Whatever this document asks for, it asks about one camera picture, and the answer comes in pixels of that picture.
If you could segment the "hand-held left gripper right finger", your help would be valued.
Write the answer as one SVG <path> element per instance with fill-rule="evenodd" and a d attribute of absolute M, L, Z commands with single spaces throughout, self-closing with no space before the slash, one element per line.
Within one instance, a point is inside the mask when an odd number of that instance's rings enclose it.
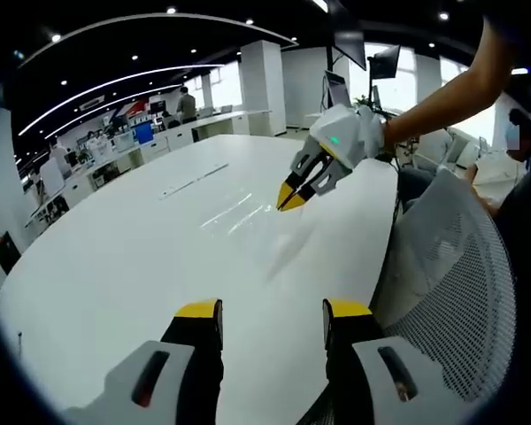
<path fill-rule="evenodd" d="M 463 401 L 443 367 L 399 336 L 384 336 L 362 303 L 325 298 L 327 394 L 334 424 L 459 424 Z"/>

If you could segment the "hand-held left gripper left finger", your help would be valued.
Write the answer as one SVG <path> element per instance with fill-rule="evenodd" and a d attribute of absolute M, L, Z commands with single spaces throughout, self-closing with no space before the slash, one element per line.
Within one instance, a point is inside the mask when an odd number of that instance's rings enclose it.
<path fill-rule="evenodd" d="M 186 304 L 104 378 L 102 393 L 70 407 L 70 424 L 214 424 L 224 376 L 222 301 Z"/>

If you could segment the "person's right hand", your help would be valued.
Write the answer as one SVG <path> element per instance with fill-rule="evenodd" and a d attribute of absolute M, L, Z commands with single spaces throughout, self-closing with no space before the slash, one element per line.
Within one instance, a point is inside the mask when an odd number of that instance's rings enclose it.
<path fill-rule="evenodd" d="M 384 126 L 381 116 L 367 105 L 358 108 L 359 138 L 364 143 L 368 158 L 376 158 L 384 152 Z"/>

